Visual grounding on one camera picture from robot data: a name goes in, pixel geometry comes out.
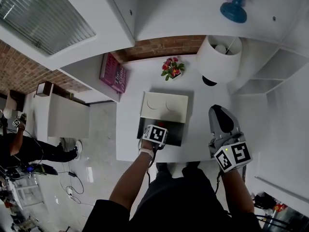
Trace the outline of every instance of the red object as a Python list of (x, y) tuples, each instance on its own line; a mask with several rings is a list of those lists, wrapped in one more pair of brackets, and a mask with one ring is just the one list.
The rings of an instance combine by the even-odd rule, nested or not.
[(10, 202), (4, 202), (5, 208), (10, 208), (13, 207), (13, 204), (11, 204)]
[(124, 93), (126, 90), (126, 69), (111, 53), (104, 54), (100, 80), (119, 93)]
[(285, 204), (277, 204), (275, 207), (274, 207), (274, 210), (277, 211), (277, 212), (280, 212), (280, 211), (283, 211), (287, 206)]

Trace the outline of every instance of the brick wall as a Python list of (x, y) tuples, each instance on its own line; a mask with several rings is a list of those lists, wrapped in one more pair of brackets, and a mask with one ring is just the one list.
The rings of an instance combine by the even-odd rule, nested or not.
[(121, 63), (163, 56), (196, 54), (205, 35), (173, 36), (137, 41), (134, 47), (112, 52)]
[(29, 94), (44, 81), (57, 84), (65, 90), (77, 92), (89, 90), (60, 71), (51, 71), (0, 41), (0, 93), (7, 95), (15, 90)]

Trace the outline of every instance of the gray floor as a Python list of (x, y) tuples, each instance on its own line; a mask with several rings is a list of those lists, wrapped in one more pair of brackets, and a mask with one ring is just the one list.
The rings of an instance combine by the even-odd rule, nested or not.
[[(46, 164), (53, 166), (58, 172), (74, 171), (84, 185), (82, 195), (75, 194), (78, 199), (85, 204), (78, 204), (70, 199), (62, 189), (70, 185), (80, 192), (82, 187), (77, 178), (71, 178), (64, 173), (59, 176), (37, 176), (38, 184), (43, 193), (44, 204), (39, 204), (26, 209), (33, 217), (40, 222), (39, 225), (48, 232), (58, 232), (66, 230), (71, 226), (75, 231), (81, 231), (92, 210), (92, 206), (97, 199), (108, 199), (115, 184), (123, 172), (130, 166), (131, 162), (116, 160), (116, 103), (102, 103), (91, 105), (90, 107), (90, 131), (89, 139), (82, 140), (83, 152), (79, 161), (74, 160), (68, 163), (57, 163), (46, 161)], [(50, 139), (51, 143), (57, 144), (58, 139)], [(86, 168), (91, 167), (94, 182), (87, 179)], [(176, 164), (173, 169), (173, 177), (181, 176), (181, 169), (184, 164)], [(216, 177), (219, 171), (217, 163), (214, 161), (202, 162), (200, 168), (210, 179), (213, 188), (216, 186)], [(150, 170), (151, 179), (154, 179), (155, 166)], [(134, 215), (136, 207), (147, 190), (148, 179), (145, 177), (139, 196), (131, 211)], [(220, 184), (218, 199), (225, 209), (225, 191), (223, 184)]]

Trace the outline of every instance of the person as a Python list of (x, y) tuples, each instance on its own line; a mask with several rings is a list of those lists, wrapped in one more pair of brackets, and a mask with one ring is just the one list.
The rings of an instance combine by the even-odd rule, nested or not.
[[(152, 150), (146, 140), (141, 147)], [(157, 163), (156, 179), (129, 220), (151, 160), (147, 152), (139, 153), (119, 179), (109, 200), (96, 201), (83, 232), (101, 231), (102, 226), (113, 230), (117, 227), (139, 230), (197, 227), (203, 231), (261, 231), (253, 202), (238, 171), (222, 175), (230, 217), (217, 200), (209, 179), (198, 168), (199, 162), (188, 163), (181, 178), (172, 178), (167, 164)]]
[(19, 166), (20, 162), (29, 163), (35, 160), (68, 162), (78, 158), (79, 149), (69, 152), (63, 150), (62, 144), (53, 146), (24, 136), (25, 122), (18, 126), (17, 133), (7, 133), (7, 120), (2, 117), (3, 135), (0, 136), (0, 170)]

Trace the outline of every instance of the wrist strap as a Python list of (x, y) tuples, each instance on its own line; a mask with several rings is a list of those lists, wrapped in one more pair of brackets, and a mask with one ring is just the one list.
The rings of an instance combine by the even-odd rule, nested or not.
[(154, 158), (154, 152), (152, 150), (141, 148), (140, 151), (139, 151), (139, 154), (141, 152), (148, 153), (151, 156), (151, 160)]

